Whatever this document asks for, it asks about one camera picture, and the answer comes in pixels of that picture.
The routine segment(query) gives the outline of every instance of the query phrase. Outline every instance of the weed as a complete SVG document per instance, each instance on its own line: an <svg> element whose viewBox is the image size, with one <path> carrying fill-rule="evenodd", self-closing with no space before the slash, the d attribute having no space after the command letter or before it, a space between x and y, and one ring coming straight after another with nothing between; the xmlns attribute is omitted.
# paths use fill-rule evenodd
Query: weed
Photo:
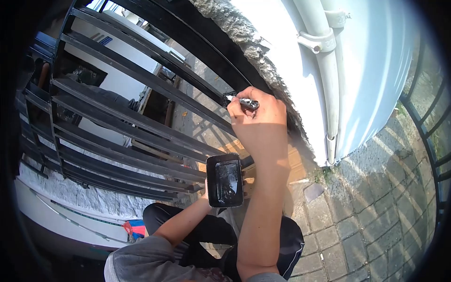
<svg viewBox="0 0 451 282"><path fill-rule="evenodd" d="M398 102L396 102L396 107L398 108L398 112L400 114L402 114L403 116L407 116L407 111L404 108L404 105L398 100Z"/></svg>
<svg viewBox="0 0 451 282"><path fill-rule="evenodd" d="M324 175L324 181L329 185L331 183L331 176L333 175L332 169L330 167L325 167L322 174Z"/></svg>

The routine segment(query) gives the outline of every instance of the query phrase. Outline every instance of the person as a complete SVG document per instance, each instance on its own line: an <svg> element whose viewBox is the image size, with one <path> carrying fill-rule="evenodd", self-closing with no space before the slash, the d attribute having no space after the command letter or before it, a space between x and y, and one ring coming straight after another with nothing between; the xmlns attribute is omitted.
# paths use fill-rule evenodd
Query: person
<svg viewBox="0 0 451 282"><path fill-rule="evenodd" d="M257 100L260 107L243 109L237 98ZM290 172L286 107L253 87L238 93L237 98L227 110L257 173L239 239L223 218L208 215L212 209L208 193L186 209L153 203L143 212L151 236L109 255L104 271L107 282L288 280L304 239L299 226L282 214ZM216 259L200 242L231 247Z"/></svg>

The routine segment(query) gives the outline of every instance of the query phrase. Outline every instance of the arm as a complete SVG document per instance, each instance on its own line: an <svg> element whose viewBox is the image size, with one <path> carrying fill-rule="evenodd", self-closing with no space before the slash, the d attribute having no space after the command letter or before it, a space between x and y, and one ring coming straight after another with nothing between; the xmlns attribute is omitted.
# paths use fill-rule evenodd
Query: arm
<svg viewBox="0 0 451 282"><path fill-rule="evenodd" d="M170 242L172 247L177 246L211 211L208 203L207 181L205 181L206 193L195 203L163 223L154 236L163 237Z"/></svg>
<svg viewBox="0 0 451 282"><path fill-rule="evenodd" d="M256 111L243 110L238 99L227 109L232 127L256 166L256 189L247 209L238 241L237 269L243 281L277 270L283 189L288 164L286 107L282 101L256 88L248 87L237 95L260 103Z"/></svg>

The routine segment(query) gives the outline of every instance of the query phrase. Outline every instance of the black pants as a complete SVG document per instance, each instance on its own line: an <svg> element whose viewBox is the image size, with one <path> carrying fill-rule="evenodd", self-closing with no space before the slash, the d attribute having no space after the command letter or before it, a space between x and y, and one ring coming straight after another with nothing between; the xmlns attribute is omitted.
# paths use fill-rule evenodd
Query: black pants
<svg viewBox="0 0 451 282"><path fill-rule="evenodd" d="M147 232L153 234L163 223L181 212L181 208L162 203L153 203L143 212L143 221ZM221 259L214 258L200 242L231 245ZM220 268L234 282L241 281L236 270L237 238L232 226L223 218L207 215L182 243L174 248L175 259L179 265L194 265L197 268ZM277 268L283 278L288 280L293 267L298 262L304 238L299 226L290 218L282 217L280 252Z"/></svg>

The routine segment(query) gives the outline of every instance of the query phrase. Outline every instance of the drainpipe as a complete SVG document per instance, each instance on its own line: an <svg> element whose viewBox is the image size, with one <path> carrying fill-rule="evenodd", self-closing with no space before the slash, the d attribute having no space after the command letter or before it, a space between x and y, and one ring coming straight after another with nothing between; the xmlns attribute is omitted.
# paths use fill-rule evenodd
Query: drainpipe
<svg viewBox="0 0 451 282"><path fill-rule="evenodd" d="M336 0L321 0L324 12L326 14L329 27L333 28L335 35L335 56L337 59L337 70L338 70L338 89L339 89L339 100L340 100L340 110L338 115L338 135L343 134L343 108L346 95L346 79L345 79L345 63L343 61L343 45L341 43L341 32L344 29L346 19L351 18L349 13L341 10Z"/></svg>
<svg viewBox="0 0 451 282"><path fill-rule="evenodd" d="M332 166L335 164L335 148L340 111L335 36L333 29L329 27L320 0L294 0L294 3L308 32L299 32L298 41L316 54L318 60L326 100L327 165Z"/></svg>

